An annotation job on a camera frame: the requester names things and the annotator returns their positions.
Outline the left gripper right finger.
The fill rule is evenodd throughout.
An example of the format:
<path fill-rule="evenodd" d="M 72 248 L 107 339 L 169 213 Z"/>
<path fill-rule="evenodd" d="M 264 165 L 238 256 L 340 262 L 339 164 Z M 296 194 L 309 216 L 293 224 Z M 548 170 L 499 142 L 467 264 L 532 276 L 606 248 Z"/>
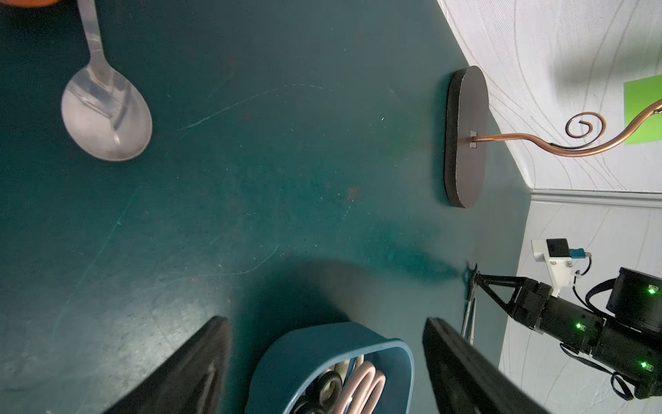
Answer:
<path fill-rule="evenodd" d="M 445 320 L 426 320 L 422 344 L 438 412 L 546 412 Z"/>

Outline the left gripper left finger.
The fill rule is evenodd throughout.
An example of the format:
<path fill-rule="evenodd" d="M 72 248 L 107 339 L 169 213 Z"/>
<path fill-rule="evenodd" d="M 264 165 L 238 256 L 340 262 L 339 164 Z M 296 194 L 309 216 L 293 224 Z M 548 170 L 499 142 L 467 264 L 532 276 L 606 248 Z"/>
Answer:
<path fill-rule="evenodd" d="M 231 326 L 212 317 L 108 413 L 216 413 L 231 355 Z"/>

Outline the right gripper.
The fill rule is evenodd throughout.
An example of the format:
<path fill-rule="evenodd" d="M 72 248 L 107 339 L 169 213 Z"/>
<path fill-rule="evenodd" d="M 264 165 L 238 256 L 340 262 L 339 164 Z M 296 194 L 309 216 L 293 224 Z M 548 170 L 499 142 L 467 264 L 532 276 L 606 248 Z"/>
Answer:
<path fill-rule="evenodd" d="M 603 319 L 584 307 L 552 295 L 552 288 L 534 279 L 476 272 L 480 287 L 507 315 L 532 331 L 548 334 L 575 352 L 598 345 Z"/>

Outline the pink handled scissors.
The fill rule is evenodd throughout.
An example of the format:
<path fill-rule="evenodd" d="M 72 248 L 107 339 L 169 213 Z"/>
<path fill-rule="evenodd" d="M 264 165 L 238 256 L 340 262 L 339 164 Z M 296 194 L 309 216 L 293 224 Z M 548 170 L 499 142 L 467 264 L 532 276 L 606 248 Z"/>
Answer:
<path fill-rule="evenodd" d="M 384 391 L 385 382 L 385 375 L 372 362 L 362 363 L 344 386 L 333 413 L 373 413 Z"/>

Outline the cream handled scissors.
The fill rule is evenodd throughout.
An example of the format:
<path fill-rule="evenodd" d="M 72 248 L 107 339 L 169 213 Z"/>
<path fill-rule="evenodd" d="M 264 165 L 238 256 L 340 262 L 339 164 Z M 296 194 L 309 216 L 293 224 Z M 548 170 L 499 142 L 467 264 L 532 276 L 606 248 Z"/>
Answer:
<path fill-rule="evenodd" d="M 353 371 L 363 364 L 364 360 L 364 355 L 359 355 L 358 357 L 335 364 L 333 369 L 341 376 L 342 383 L 345 383 L 351 377 Z"/>

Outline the small black scissors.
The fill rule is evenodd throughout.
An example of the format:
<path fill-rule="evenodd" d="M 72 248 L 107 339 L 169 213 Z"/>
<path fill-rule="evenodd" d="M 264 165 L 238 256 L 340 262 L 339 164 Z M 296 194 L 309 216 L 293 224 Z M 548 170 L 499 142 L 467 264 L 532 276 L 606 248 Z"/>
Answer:
<path fill-rule="evenodd" d="M 328 371 L 312 381 L 291 410 L 291 414 L 329 413 L 338 401 L 343 388 L 341 376 Z"/>

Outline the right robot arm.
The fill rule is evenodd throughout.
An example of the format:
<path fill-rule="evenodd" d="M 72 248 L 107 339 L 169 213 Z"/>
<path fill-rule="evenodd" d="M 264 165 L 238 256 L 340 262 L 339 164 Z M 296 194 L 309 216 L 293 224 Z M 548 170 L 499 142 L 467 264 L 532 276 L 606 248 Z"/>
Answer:
<path fill-rule="evenodd" d="M 481 287 L 516 322 L 559 341 L 572 359 L 610 376 L 624 400 L 661 395 L 661 280 L 621 268 L 579 306 L 534 279 L 475 271 Z"/>

